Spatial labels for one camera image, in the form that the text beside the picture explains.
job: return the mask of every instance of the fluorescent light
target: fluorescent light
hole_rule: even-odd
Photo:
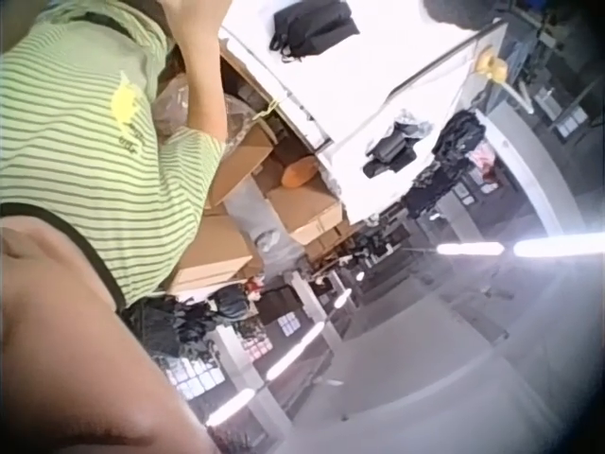
[[[223,405],[220,409],[213,412],[208,418],[206,426],[209,428],[215,428],[216,426],[220,426],[238,411],[246,407],[255,395],[255,390],[246,389],[242,391],[229,402],[227,402],[225,405]]]
[[[303,345],[304,347],[308,346],[312,341],[314,341],[321,334],[321,331],[323,331],[323,328],[325,328],[325,322],[316,323],[316,325],[313,326],[309,330],[309,332],[304,335],[304,337],[301,339],[301,341],[299,343],[301,345]]]
[[[519,257],[569,257],[605,253],[605,233],[529,239],[519,241],[513,250]]]
[[[324,327],[325,322],[319,322],[313,326],[309,332],[304,335],[301,341],[292,348],[292,350],[287,352],[268,370],[266,375],[267,381],[273,381],[275,378],[280,376],[285,369],[290,367],[292,363],[303,354],[304,349],[321,334],[321,331],[323,331]]]
[[[292,363],[303,354],[305,346],[306,345],[302,345],[301,343],[296,344],[292,350],[287,352],[283,358],[277,361],[275,365],[268,370],[267,381],[273,381],[275,378],[280,376],[285,369],[290,367]]]
[[[500,255],[504,246],[496,242],[484,243],[446,243],[437,247],[437,253],[443,255]]]
[[[338,295],[337,300],[334,301],[334,309],[340,309],[343,307],[351,296],[351,293],[353,293],[353,291],[350,288],[347,288],[340,295]]]

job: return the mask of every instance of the cardboard box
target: cardboard box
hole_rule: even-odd
[[[263,164],[273,151],[273,142],[264,128],[257,124],[244,141],[229,156],[226,156],[216,172],[210,186],[206,207],[223,202],[252,172]]]
[[[198,235],[181,259],[170,291],[229,282],[252,258],[249,244],[230,217],[204,217]]]
[[[342,205],[320,176],[294,189],[273,189],[267,193],[267,198],[285,229],[303,245],[319,238],[342,221]]]
[[[273,189],[282,185],[282,175],[284,167],[273,156],[269,156],[254,174],[256,185],[266,196]]]
[[[304,252],[311,262],[321,258],[326,253],[323,245],[318,239],[311,241],[309,244],[304,246]]]

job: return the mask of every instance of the green striped t-shirt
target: green striped t-shirt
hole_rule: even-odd
[[[128,33],[81,20],[87,12]],[[166,50],[133,9],[68,0],[1,60],[0,215],[67,234],[119,306],[175,267],[223,150],[187,128],[158,146],[150,102]]]

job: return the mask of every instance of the fabric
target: fabric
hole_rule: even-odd
[[[414,179],[403,198],[410,218],[417,219],[433,209],[473,168],[468,155],[484,139],[485,127],[474,113],[460,111],[450,118],[433,147],[435,161]]]
[[[227,286],[206,301],[180,302],[175,296],[144,298],[122,311],[120,317],[149,355],[208,361],[206,335],[220,325],[244,320],[250,303],[242,286]]]
[[[107,26],[75,20],[105,15]],[[2,59],[0,216],[67,234],[118,306],[158,287],[199,227],[223,146],[180,128],[158,149],[150,102],[166,37],[116,0],[65,0]]]
[[[473,168],[473,163],[464,158],[449,168],[436,163],[435,167],[430,167],[423,172],[404,196],[408,216],[417,219],[433,209],[437,202],[450,192],[471,168]]]
[[[473,161],[473,164],[482,171],[489,170],[495,165],[495,151],[488,143],[482,143],[474,151],[471,151],[467,157]]]

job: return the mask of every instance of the yellow object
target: yellow object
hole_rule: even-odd
[[[475,71],[485,76],[487,79],[502,85],[507,81],[509,66],[499,59],[493,47],[485,49],[476,60]]]
[[[306,156],[285,168],[282,186],[295,188],[310,182],[320,171],[320,163],[315,156]]]

